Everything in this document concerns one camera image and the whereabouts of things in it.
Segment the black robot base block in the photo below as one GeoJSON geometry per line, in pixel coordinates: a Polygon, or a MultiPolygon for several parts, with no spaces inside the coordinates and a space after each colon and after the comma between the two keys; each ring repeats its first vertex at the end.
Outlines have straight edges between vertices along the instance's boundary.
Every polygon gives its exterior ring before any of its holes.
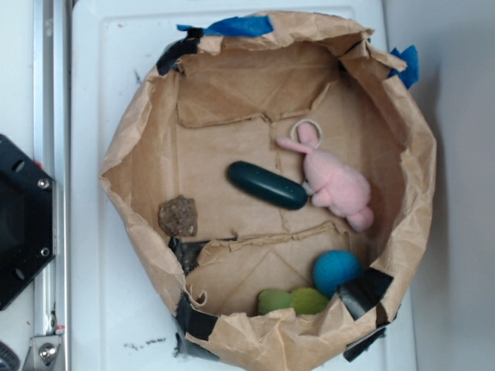
{"type": "Polygon", "coordinates": [[[1,136],[1,310],[53,259],[53,183],[1,136]]]}

